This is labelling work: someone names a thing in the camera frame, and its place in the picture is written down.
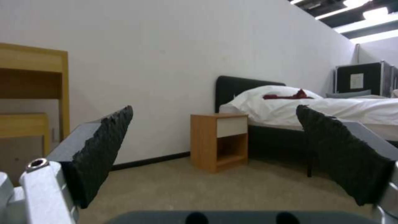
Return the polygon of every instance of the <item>white wall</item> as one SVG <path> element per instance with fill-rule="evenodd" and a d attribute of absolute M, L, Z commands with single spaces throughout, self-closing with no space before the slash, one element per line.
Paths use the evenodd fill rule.
<path fill-rule="evenodd" d="M 285 0 L 2 1 L 0 41 L 69 52 L 71 128 L 133 106 L 116 163 L 188 151 L 219 75 L 323 94 L 355 47 Z"/>
<path fill-rule="evenodd" d="M 362 43 L 359 50 L 360 63 L 386 61 L 398 66 L 398 37 Z"/>

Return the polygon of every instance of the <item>ceiling light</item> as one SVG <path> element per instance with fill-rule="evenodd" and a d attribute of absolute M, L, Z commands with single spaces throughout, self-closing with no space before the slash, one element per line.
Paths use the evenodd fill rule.
<path fill-rule="evenodd" d="M 363 17 L 365 17 L 367 20 L 380 20 L 386 15 L 388 15 L 387 7 L 373 9 L 363 13 Z"/>
<path fill-rule="evenodd" d="M 336 10 L 336 11 L 333 11 L 333 12 L 329 12 L 329 13 L 317 16 L 317 17 L 315 17 L 315 19 L 316 20 L 321 20 L 321 19 L 329 17 L 329 16 L 333 16 L 333 15 L 336 15 L 336 14 L 339 14 L 339 13 L 342 13 L 342 12 L 346 12 L 346 11 L 349 11 L 351 9 L 361 7 L 365 3 L 370 2 L 370 1 L 373 1 L 373 0 L 346 0 L 346 1 L 343 2 L 347 6 L 346 8 L 342 8 L 342 9 L 339 9 L 339 10 Z"/>
<path fill-rule="evenodd" d="M 396 30 L 391 30 L 387 32 L 382 32 L 382 33 L 377 33 L 377 34 L 372 34 L 364 37 L 357 37 L 350 39 L 353 43 L 367 43 L 367 42 L 372 42 L 372 41 L 377 41 L 377 40 L 382 40 L 382 39 L 388 39 L 392 37 L 398 37 L 398 29 Z"/>
<path fill-rule="evenodd" d="M 302 2 L 302 1 L 304 1 L 304 0 L 293 0 L 293 1 L 290 2 L 290 4 L 294 5 L 294 4 L 297 4 L 297 3 Z"/>
<path fill-rule="evenodd" d="M 361 6 L 365 5 L 369 1 L 370 0 L 346 0 L 343 2 L 343 4 L 346 7 L 357 8 L 357 7 L 361 7 Z"/>
<path fill-rule="evenodd" d="M 389 22 L 393 22 L 393 21 L 398 21 L 398 13 L 397 12 L 391 13 L 387 16 L 384 16 L 380 20 L 362 20 L 359 22 L 336 27 L 336 28 L 334 28 L 334 30 L 338 33 L 347 33 L 347 32 L 351 32 L 354 30 L 364 29 L 364 28 L 377 26 L 380 24 L 385 24 L 385 23 L 389 23 Z"/>
<path fill-rule="evenodd" d="M 342 13 L 342 12 L 345 12 L 345 11 L 348 11 L 348 10 L 351 10 L 351 9 L 353 9 L 353 8 L 349 8 L 349 7 L 342 8 L 342 9 L 339 9 L 339 10 L 336 10 L 336 11 L 333 11 L 333 12 L 329 12 L 329 13 L 317 16 L 317 17 L 315 17 L 315 19 L 316 20 L 321 20 L 323 18 L 326 18 L 326 17 L 329 17 L 329 16 L 333 16 L 333 15 L 336 15 L 336 14 L 339 14 L 339 13 Z"/>

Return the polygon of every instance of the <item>white label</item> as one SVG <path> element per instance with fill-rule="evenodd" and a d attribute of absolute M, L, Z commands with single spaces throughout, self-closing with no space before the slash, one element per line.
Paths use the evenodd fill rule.
<path fill-rule="evenodd" d="M 351 74 L 350 88 L 363 88 L 363 73 Z"/>

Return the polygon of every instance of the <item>wooden shelf unit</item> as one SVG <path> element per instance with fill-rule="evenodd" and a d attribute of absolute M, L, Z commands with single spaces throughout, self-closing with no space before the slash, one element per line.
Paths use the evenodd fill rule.
<path fill-rule="evenodd" d="M 246 164 L 247 115 L 191 115 L 191 161 L 212 173 Z"/>

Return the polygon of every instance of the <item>screw hole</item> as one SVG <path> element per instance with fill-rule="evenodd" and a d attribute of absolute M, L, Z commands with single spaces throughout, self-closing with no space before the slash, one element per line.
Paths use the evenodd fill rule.
<path fill-rule="evenodd" d="M 42 165 L 43 163 L 44 163 L 44 160 L 42 160 L 42 159 L 37 159 L 37 160 L 33 161 L 33 162 L 30 164 L 30 166 L 31 166 L 31 167 L 38 167 L 38 166 Z"/>
<path fill-rule="evenodd" d="M 299 220 L 289 212 L 281 212 L 276 216 L 277 224 L 300 224 Z"/>
<path fill-rule="evenodd" d="M 187 216 L 185 224 L 208 224 L 209 220 L 203 213 L 194 212 Z"/>

